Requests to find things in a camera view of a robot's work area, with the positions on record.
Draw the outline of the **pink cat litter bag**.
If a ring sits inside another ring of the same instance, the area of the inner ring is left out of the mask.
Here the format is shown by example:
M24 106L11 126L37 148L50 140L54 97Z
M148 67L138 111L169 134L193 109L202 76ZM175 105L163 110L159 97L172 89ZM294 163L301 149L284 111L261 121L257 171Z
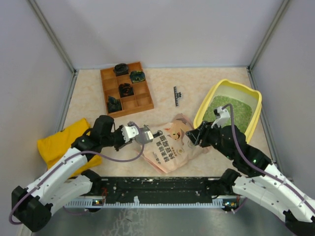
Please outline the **pink cat litter bag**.
M148 128L159 136L145 144L142 157L158 172L170 173L210 151L208 147L195 146L188 138L186 132L193 130L193 124L184 114L177 114L168 123L149 125Z

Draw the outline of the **silver metal scoop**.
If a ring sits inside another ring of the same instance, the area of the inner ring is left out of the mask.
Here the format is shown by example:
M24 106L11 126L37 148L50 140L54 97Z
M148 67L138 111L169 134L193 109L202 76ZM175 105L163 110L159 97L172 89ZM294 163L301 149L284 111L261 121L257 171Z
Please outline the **silver metal scoop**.
M135 140L139 144L148 144L154 139L153 133L148 126L144 125L140 128L139 134L135 137Z

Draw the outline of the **black bag sealing clip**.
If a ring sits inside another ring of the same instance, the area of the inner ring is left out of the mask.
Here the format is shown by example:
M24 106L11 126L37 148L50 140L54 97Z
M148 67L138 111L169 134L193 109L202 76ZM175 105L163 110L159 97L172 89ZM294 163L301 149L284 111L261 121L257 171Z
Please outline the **black bag sealing clip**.
M174 99L175 99L175 107L179 107L179 100L182 98L182 93L178 92L177 87L173 87L174 91Z

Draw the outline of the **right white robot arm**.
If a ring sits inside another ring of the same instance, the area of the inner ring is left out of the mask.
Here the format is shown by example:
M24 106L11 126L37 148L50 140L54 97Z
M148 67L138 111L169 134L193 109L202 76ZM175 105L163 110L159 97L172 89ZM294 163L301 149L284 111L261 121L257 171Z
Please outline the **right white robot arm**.
M186 132L195 146L212 146L232 161L232 177L220 182L224 194L239 194L275 214L297 236L315 234L315 201L294 185L259 149L246 142L236 125L212 122Z

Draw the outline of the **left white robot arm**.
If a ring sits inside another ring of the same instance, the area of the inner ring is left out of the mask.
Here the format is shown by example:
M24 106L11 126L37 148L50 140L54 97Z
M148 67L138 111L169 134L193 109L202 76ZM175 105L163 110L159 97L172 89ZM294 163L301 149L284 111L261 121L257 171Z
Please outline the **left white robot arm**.
M114 119L101 115L92 128L75 139L56 164L27 187L17 186L11 193L12 210L9 222L23 224L32 232L41 230L51 217L72 199L86 193L97 195L102 182L93 171L85 171L72 182L66 180L105 147L115 150L140 140L143 134L134 123L115 127Z

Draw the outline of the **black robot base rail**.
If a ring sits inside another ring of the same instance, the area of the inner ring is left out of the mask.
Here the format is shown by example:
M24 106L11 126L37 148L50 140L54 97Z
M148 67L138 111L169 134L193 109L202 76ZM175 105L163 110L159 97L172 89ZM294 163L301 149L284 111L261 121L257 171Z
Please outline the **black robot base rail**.
M101 197L107 204L196 204L219 198L239 199L224 180L211 177L102 177L84 197Z

